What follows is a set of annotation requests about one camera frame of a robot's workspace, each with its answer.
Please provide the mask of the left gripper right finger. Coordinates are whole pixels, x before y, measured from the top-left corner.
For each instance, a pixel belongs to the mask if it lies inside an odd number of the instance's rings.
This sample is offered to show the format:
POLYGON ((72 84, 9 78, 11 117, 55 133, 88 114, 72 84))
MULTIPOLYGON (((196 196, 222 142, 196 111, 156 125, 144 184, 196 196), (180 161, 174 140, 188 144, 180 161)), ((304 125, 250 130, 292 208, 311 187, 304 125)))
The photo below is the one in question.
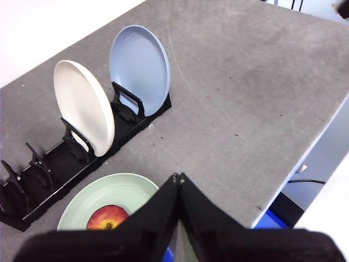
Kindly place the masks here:
POLYGON ((331 237, 305 229, 248 229, 179 176, 182 223, 199 261, 345 261, 331 237))

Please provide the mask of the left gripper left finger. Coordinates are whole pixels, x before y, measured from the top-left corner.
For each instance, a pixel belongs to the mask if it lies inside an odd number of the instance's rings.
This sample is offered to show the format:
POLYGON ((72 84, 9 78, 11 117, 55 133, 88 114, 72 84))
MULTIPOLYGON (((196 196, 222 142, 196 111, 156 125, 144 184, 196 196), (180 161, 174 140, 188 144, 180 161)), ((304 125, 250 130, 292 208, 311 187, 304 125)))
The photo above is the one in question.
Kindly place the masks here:
POLYGON ((59 230, 28 239, 15 261, 161 261, 178 224, 174 173, 114 229, 59 230))

